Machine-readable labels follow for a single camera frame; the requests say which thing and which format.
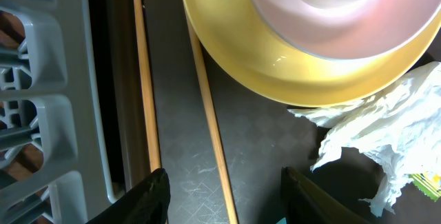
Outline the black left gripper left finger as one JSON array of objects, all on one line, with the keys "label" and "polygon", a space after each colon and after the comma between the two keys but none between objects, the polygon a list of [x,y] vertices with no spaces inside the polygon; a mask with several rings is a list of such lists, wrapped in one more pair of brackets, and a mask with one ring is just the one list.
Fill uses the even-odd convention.
[{"label": "black left gripper left finger", "polygon": [[170,181],[158,168],[88,224],[166,224]]}]

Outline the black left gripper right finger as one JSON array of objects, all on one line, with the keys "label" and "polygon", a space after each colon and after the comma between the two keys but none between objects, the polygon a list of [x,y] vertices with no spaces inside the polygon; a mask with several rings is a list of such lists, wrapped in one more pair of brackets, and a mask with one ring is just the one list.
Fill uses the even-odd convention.
[{"label": "black left gripper right finger", "polygon": [[369,224],[292,167],[281,170],[280,197],[287,224]]}]

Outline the wooden chopstick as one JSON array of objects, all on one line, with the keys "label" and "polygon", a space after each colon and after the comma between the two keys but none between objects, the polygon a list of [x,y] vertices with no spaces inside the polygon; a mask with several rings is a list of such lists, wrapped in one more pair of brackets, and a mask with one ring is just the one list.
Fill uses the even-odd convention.
[{"label": "wooden chopstick", "polygon": [[214,150],[214,156],[216,159],[216,166],[218,168],[218,174],[220,179],[220,184],[223,191],[223,197],[225,201],[225,207],[227,211],[227,216],[230,224],[238,224],[238,217],[236,213],[236,206],[234,202],[234,196],[231,188],[231,183],[229,179],[229,174],[227,170],[227,164],[225,160],[225,154],[223,149],[223,144],[218,128],[218,122],[216,118],[216,112],[214,109],[214,104],[212,101],[212,95],[209,87],[209,81],[207,78],[207,72],[205,67],[205,62],[203,58],[203,52],[201,48],[200,41],[194,30],[194,27],[190,21],[190,18],[185,14],[187,27],[189,32],[189,39],[192,46],[192,53],[194,57],[194,64],[196,67],[196,73],[198,77],[198,82],[200,85],[201,96],[203,100],[205,115],[207,119],[207,124],[209,128],[209,133],[212,140],[212,147]]},{"label": "wooden chopstick", "polygon": [[149,156],[150,170],[154,171],[161,167],[161,155],[160,145],[158,141],[156,110],[154,105],[154,91],[150,72],[150,60],[148,57],[148,46],[145,34],[142,0],[134,0],[134,18],[141,78],[143,111],[145,118],[145,130],[147,135],[147,150]]}]

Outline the pink bowl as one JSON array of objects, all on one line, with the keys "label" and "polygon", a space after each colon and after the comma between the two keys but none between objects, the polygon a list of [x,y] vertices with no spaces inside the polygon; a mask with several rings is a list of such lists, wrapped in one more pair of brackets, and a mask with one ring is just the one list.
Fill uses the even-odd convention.
[{"label": "pink bowl", "polygon": [[363,59],[397,50],[440,10],[440,0],[359,0],[336,8],[316,8],[303,0],[252,1],[281,39],[326,59]]}]

